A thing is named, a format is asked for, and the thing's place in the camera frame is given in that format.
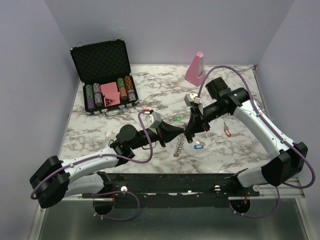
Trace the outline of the steel disc with keyrings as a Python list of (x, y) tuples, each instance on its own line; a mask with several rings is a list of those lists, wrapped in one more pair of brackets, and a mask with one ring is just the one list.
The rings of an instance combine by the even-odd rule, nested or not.
[(176, 143), (176, 146), (175, 146), (173, 157), (178, 158), (180, 156), (180, 154), (182, 152), (182, 149), (183, 149), (183, 146), (184, 146), (184, 142), (185, 142), (184, 135), (180, 134), (177, 137), (177, 143)]

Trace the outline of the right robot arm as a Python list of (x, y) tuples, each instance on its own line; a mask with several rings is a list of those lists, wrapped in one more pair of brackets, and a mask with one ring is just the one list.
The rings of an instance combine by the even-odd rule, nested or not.
[(209, 131), (211, 121), (230, 114), (251, 131), (270, 158), (265, 165), (242, 170), (233, 177), (230, 191), (234, 195), (241, 196), (254, 185), (277, 187), (303, 169), (307, 146), (303, 142), (295, 143), (280, 132), (258, 109), (257, 103), (250, 100), (246, 89), (231, 90), (221, 77), (213, 79), (205, 87), (215, 100), (206, 107), (195, 93), (185, 95), (184, 101), (190, 107), (190, 119), (184, 131), (187, 141), (191, 143), (196, 133)]

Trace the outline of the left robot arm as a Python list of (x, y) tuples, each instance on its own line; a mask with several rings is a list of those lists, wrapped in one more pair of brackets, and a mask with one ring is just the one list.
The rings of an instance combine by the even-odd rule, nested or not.
[(60, 160), (56, 155), (47, 158), (30, 177), (30, 198), (37, 200), (43, 209), (59, 203), (76, 180), (103, 169), (115, 168), (135, 162), (133, 150), (159, 142), (162, 146), (184, 133), (184, 129), (162, 121), (155, 130), (138, 131), (126, 124), (116, 135), (116, 140), (104, 149), (74, 159)]

